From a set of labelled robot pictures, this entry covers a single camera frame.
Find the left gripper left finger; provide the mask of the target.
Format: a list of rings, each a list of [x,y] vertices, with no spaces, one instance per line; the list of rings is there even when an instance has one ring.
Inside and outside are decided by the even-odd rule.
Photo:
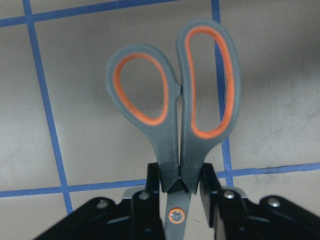
[[[147,167],[146,186],[116,204],[96,197],[37,236],[38,240],[163,240],[160,218],[160,170]]]

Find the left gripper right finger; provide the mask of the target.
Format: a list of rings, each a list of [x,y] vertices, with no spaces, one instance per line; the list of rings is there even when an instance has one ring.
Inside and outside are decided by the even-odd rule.
[[[258,204],[238,188],[221,186],[213,166],[204,163],[200,196],[215,240],[318,240],[320,218],[278,195]]]

